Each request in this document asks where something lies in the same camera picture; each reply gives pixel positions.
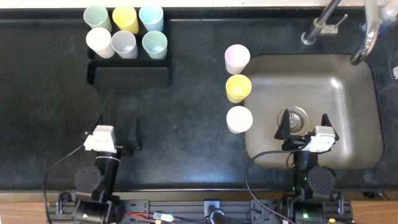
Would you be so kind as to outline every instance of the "chrome faucet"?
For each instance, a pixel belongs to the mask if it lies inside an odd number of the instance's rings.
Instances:
[[[341,0],[331,0],[329,5],[321,13],[320,17],[314,19],[308,32],[304,32],[301,36],[301,40],[304,44],[314,44],[318,35],[337,34],[338,25],[340,25],[346,18],[346,15],[339,23],[337,23],[337,25],[326,25],[326,21],[340,2]],[[368,56],[376,43],[377,34],[379,32],[379,11],[377,8],[377,1],[364,0],[364,5],[366,13],[366,35],[363,45],[359,48],[358,52],[349,59],[349,62],[352,65],[361,63],[365,57]]]

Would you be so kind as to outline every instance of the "plastic cup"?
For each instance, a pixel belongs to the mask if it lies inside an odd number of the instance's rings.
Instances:
[[[240,103],[251,91],[250,79],[244,75],[231,76],[225,85],[226,96],[232,103]]]
[[[112,13],[113,21],[121,30],[138,33],[137,12],[132,6],[120,6]]]
[[[109,32],[112,31],[111,21],[108,16],[108,10],[104,6],[90,6],[85,10],[83,14],[85,22],[91,28],[102,27],[107,29]]]
[[[243,45],[235,44],[225,51],[225,67],[232,75],[241,73],[249,61],[250,52]]]
[[[160,6],[144,6],[139,10],[139,18],[150,31],[163,31],[163,9]]]
[[[126,30],[117,31],[112,37],[112,48],[122,58],[137,58],[136,37]]]
[[[251,127],[253,115],[243,106],[234,106],[226,114],[226,124],[232,133],[239,134]]]
[[[111,33],[107,29],[97,27],[87,33],[86,43],[100,57],[110,58],[114,55],[111,39]]]
[[[142,38],[142,46],[152,59],[165,59],[167,38],[159,31],[150,31]]]

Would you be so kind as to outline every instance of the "sink basin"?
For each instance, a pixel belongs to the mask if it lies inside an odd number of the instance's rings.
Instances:
[[[353,66],[348,55],[262,55],[249,62],[244,74],[252,82],[244,100],[253,115],[253,125],[246,131],[250,157],[281,150],[283,141],[274,134],[280,113],[289,109],[292,134],[313,131],[326,113],[340,136],[330,152],[319,155],[320,166],[362,169],[381,159],[384,145],[376,92],[366,63]],[[269,154],[255,163],[286,167],[286,157]]]

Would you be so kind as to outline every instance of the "white wall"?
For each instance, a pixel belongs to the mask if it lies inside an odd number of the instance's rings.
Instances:
[[[390,0],[375,0],[381,6]],[[162,7],[230,7],[230,6],[326,6],[330,0],[0,0],[0,8],[63,8],[133,5],[155,3]],[[340,6],[363,6],[363,0],[342,0]]]

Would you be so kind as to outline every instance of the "sink drain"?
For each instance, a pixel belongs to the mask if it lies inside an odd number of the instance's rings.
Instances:
[[[299,135],[307,131],[308,115],[306,114],[306,112],[303,109],[296,106],[286,109],[289,110],[290,132],[292,134]],[[282,117],[284,115],[285,110],[282,110],[278,115],[278,126],[282,121]]]

